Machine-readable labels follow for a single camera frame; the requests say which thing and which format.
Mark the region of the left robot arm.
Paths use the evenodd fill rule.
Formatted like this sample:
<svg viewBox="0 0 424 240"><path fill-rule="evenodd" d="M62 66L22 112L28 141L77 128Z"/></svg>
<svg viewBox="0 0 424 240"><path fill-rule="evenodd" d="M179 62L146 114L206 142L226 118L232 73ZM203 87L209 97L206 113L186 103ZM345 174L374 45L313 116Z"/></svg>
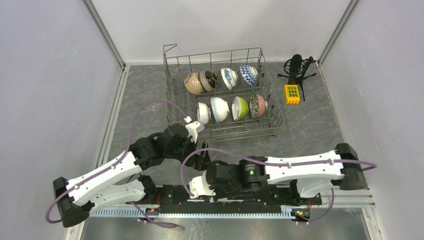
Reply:
<svg viewBox="0 0 424 240"><path fill-rule="evenodd" d="M82 176L66 179L58 177L53 182L53 192L63 227L70 228L84 222L91 213L125 202L142 200L153 203L157 190L152 179L143 176L130 183L117 182L159 166L165 159L173 159L182 165L201 171L210 163L208 152L189 156L197 148L199 133L204 124L194 121L186 125L174 124L163 132L142 137L118 155L115 160Z"/></svg>

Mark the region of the pink bowl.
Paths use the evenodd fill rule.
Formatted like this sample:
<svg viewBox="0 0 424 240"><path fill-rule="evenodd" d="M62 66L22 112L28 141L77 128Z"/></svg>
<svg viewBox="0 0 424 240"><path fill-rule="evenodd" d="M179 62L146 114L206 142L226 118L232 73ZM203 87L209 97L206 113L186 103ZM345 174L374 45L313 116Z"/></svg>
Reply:
<svg viewBox="0 0 424 240"><path fill-rule="evenodd" d="M258 70L250 65L242 65L239 67L239 72L246 84L250 87L253 87L258 82Z"/></svg>

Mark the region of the blue floral bowl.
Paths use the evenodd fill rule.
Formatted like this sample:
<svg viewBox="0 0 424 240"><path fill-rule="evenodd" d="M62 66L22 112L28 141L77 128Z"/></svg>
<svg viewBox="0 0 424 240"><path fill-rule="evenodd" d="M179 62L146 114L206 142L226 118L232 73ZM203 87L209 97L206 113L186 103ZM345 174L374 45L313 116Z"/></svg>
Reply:
<svg viewBox="0 0 424 240"><path fill-rule="evenodd" d="M222 68L220 70L222 80L225 86L232 91L238 85L238 74L231 68Z"/></svg>

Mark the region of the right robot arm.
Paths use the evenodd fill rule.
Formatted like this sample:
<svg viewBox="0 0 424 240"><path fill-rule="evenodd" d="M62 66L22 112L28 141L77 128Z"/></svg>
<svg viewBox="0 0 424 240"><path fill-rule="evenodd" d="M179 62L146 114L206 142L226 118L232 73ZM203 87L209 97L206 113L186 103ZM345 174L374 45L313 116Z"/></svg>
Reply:
<svg viewBox="0 0 424 240"><path fill-rule="evenodd" d="M362 163L348 143L338 143L335 149L316 155L250 156L237 164L211 163L200 179L199 187L190 185L199 196L215 196L218 191L256 192L265 186L293 182L288 196L295 204L333 187L342 191L368 188Z"/></svg>

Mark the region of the green and white bowl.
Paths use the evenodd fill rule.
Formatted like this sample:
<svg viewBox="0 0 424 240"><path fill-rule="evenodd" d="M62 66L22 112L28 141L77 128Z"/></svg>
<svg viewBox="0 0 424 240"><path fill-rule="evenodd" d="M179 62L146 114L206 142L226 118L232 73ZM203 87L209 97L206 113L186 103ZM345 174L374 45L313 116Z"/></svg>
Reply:
<svg viewBox="0 0 424 240"><path fill-rule="evenodd" d="M244 98L236 96L232 102L231 111L234 121L242 120L249 111L248 102Z"/></svg>

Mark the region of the floral brown patterned bowl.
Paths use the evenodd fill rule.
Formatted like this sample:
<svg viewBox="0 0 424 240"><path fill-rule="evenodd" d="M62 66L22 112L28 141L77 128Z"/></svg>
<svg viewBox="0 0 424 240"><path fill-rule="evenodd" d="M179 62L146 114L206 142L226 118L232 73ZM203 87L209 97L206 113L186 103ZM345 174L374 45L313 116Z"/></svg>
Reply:
<svg viewBox="0 0 424 240"><path fill-rule="evenodd" d="M254 93L249 102L250 115L253 119L262 117L268 109L268 103L262 95Z"/></svg>

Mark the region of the grey wire dish rack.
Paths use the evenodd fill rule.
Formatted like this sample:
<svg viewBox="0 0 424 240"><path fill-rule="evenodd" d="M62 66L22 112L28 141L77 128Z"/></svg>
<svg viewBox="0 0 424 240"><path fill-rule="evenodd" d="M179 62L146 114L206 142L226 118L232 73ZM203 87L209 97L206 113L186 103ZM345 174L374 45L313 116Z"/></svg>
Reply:
<svg viewBox="0 0 424 240"><path fill-rule="evenodd" d="M283 126L284 117L269 68L262 48L250 47L231 50L220 50L186 55L172 53L176 44L162 47L163 67L165 72L166 98L178 105L192 119L196 119L198 103L210 105L212 97L219 97L232 104L239 96L247 102L253 94L262 96L267 103L267 110L258 118L251 113L241 120L234 120L230 113L226 120L217 123L211 119L200 134L200 139L208 142L224 142L252 137L276 136ZM225 86L221 69L230 68L237 73L240 67L249 65L258 72L257 83L249 86L242 76L232 90ZM212 92L204 90L201 94L190 93L184 86L184 78L191 73L211 71L217 75L216 88Z"/></svg>

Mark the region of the brown rimmed cream bowl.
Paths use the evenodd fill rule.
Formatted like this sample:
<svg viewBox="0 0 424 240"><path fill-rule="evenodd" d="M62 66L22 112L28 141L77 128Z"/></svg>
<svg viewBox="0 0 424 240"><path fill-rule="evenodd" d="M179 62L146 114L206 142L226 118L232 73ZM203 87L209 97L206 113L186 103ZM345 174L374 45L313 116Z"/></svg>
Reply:
<svg viewBox="0 0 424 240"><path fill-rule="evenodd" d="M204 90L207 92L213 92L215 90L218 78L214 72L204 70L198 74L198 77Z"/></svg>

